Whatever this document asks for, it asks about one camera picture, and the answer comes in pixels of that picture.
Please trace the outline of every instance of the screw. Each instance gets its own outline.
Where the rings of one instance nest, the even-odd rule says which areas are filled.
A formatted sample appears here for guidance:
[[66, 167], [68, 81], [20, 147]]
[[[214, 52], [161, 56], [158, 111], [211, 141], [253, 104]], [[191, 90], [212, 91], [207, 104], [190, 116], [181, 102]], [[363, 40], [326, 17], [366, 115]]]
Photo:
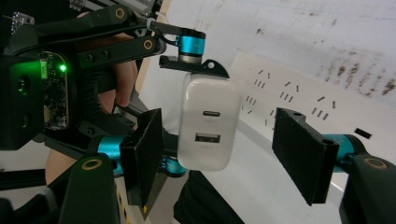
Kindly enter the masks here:
[[87, 61], [90, 63], [95, 62], [95, 56], [93, 56], [93, 54], [87, 54]]
[[104, 59], [109, 59], [110, 58], [110, 52], [108, 50], [102, 51], [102, 57]]
[[22, 128], [27, 128], [29, 126], [30, 123], [30, 119], [29, 119], [29, 115], [25, 115], [22, 118]]
[[87, 134], [93, 135], [95, 133], [95, 130], [93, 128], [88, 128], [87, 129]]

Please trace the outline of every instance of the usb-c port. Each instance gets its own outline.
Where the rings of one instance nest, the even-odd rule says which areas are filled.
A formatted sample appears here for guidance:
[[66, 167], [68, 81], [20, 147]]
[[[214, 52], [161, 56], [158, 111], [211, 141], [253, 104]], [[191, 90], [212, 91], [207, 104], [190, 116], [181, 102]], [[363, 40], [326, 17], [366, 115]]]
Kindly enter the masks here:
[[195, 135], [195, 142], [219, 143], [220, 135], [210, 133], [197, 133]]
[[209, 116], [209, 117], [220, 117], [220, 112], [215, 112], [215, 111], [204, 111], [204, 116]]

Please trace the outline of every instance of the black clothing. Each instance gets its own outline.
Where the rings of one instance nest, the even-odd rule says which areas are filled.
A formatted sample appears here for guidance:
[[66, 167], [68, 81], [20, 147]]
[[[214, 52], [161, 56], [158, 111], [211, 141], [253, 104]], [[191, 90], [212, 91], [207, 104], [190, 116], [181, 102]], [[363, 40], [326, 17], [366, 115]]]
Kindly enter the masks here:
[[198, 171], [190, 171], [189, 179], [174, 206], [174, 217], [181, 224], [244, 223]]

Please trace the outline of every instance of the black cable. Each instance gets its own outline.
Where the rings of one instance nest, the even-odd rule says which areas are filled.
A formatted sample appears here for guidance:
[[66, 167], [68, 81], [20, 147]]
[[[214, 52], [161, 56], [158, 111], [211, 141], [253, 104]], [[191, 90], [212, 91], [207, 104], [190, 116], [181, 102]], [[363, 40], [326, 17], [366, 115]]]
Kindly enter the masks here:
[[142, 112], [136, 111], [136, 110], [134, 110], [134, 109], [132, 109], [132, 108], [130, 108], [128, 106], [120, 106], [120, 105], [117, 105], [117, 104], [116, 104], [116, 106], [118, 108], [120, 108], [121, 110], [127, 112], [128, 114], [130, 114], [130, 115], [132, 115], [132, 116], [134, 116], [136, 118], [139, 117], [142, 114]]
[[139, 25], [139, 26], [122, 28], [122, 29], [109, 31], [109, 32], [101, 33], [101, 34], [96, 34], [96, 35], [88, 35], [88, 36], [77, 37], [77, 38], [70, 38], [70, 39], [51, 41], [51, 42], [48, 42], [48, 43], [35, 45], [35, 46], [31, 46], [31, 47], [27, 47], [27, 48], [24, 48], [24, 49], [17, 50], [16, 52], [14, 52], [11, 55], [19, 56], [19, 55], [21, 55], [23, 53], [26, 53], [26, 52], [34, 50], [34, 49], [43, 49], [43, 48], [47, 48], [47, 47], [52, 46], [52, 45], [73, 43], [73, 42], [78, 42], [78, 41], [82, 41], [82, 40], [86, 40], [86, 39], [98, 38], [98, 37], [102, 37], [102, 36], [105, 36], [105, 35], [114, 35], [114, 34], [124, 33], [124, 32], [128, 32], [128, 31], [138, 30], [138, 29], [142, 29], [142, 28], [145, 28], [145, 26]]
[[177, 44], [176, 44], [176, 41], [168, 40], [168, 39], [163, 35], [163, 33], [161, 33], [161, 31], [158, 30], [158, 28], [157, 28], [156, 26], [151, 25], [151, 26], [150, 26], [150, 29], [151, 29], [152, 31], [154, 31], [154, 33], [155, 33], [163, 42], [165, 42], [166, 44], [173, 45], [173, 46], [176, 46], [176, 45], [177, 45]]

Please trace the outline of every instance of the black plastic housing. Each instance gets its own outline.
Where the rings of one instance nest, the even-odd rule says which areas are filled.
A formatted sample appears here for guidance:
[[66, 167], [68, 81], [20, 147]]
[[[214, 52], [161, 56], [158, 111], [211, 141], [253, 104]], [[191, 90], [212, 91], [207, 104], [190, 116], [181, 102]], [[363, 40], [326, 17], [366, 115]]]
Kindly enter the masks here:
[[0, 150], [17, 150], [44, 129], [40, 61], [0, 56]]
[[309, 205], [326, 203], [338, 148], [305, 123], [303, 114], [276, 110], [273, 150]]

